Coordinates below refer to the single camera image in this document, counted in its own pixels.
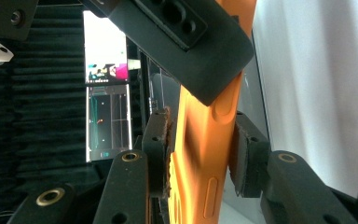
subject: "orange object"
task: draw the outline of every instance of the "orange object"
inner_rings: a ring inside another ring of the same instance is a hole
[[[218,3],[230,15],[239,16],[242,29],[251,34],[255,0]],[[231,81],[210,106],[181,87],[175,151],[170,162],[172,224],[218,222],[241,77],[239,74]]]

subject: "pink object on screen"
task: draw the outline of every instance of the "pink object on screen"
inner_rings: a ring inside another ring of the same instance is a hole
[[[121,63],[118,67],[116,67],[116,78],[117,79],[129,78],[129,69],[126,63]]]

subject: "orange tool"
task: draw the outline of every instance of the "orange tool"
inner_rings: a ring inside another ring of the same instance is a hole
[[[228,14],[239,16],[241,28],[250,36],[256,0],[217,2]],[[242,73],[209,106],[181,87],[175,151],[170,161],[172,224],[218,222],[241,78]]]

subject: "orange plastic handle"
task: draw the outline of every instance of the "orange plastic handle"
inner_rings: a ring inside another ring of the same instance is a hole
[[[255,0],[219,0],[250,36]],[[205,106],[181,87],[175,151],[170,162],[172,224],[217,223],[242,74]]]

